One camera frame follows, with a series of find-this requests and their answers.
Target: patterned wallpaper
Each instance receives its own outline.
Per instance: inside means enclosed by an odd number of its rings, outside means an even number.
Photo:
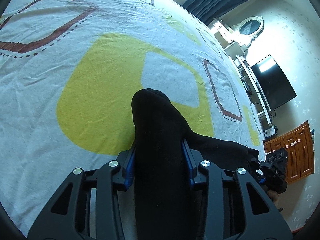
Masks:
[[[279,134],[305,120],[315,129],[315,174],[289,185],[280,195],[279,207],[284,208],[282,215],[293,231],[305,224],[320,200],[320,31],[304,12],[283,0],[255,0],[235,8],[223,21],[232,26],[251,16],[262,16],[265,27],[248,50],[248,63],[270,54],[297,94],[276,109],[273,121]]]

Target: hand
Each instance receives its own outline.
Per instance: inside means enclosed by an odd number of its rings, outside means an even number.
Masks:
[[[272,202],[275,204],[275,206],[277,207],[278,203],[279,203],[278,193],[273,190],[268,190],[267,195],[272,200]]]

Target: bed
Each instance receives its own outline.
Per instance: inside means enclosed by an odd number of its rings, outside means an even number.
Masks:
[[[143,88],[165,93],[196,133],[264,160],[235,66],[172,0],[11,0],[0,19],[0,201],[24,235],[75,167],[131,147],[131,99]],[[134,239],[134,206],[123,202]]]

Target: tv stand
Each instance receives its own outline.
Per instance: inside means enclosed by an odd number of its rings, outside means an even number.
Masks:
[[[245,78],[245,81],[249,84],[249,86],[252,89],[252,93],[256,95],[256,97],[259,99],[258,102],[253,102],[254,104],[259,104],[262,106],[262,111],[258,113],[258,117],[260,119],[260,122],[262,122],[264,119],[267,120],[268,128],[272,126],[272,120],[269,115],[270,106],[268,104],[268,101],[262,91],[262,88],[259,85],[259,82],[257,81],[254,73],[251,71],[249,65],[245,61],[244,57],[242,56],[236,56],[237,60],[241,64],[241,67],[238,67],[239,73]]]

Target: white shelf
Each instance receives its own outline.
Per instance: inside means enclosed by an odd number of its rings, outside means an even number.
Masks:
[[[257,84],[256,84],[255,80],[254,80],[255,78],[251,75],[249,68],[244,64],[244,62],[242,61],[241,57],[237,56],[237,58],[238,58],[239,62],[242,65],[242,68],[238,69],[238,71],[239,72],[241,72],[241,71],[245,71],[246,72],[247,77],[249,78],[249,80],[252,83],[252,86],[253,86],[255,92],[257,93],[257,96],[258,96],[258,99],[260,101],[260,104],[262,105],[263,111],[258,113],[258,117],[260,119],[266,118],[267,122],[268,122],[268,125],[271,126],[272,122],[271,122],[271,119],[270,119],[270,116],[269,116],[268,106],[266,106],[266,104],[264,103],[264,101],[262,99],[261,93],[260,93],[260,91],[259,91],[259,89],[257,87]]]

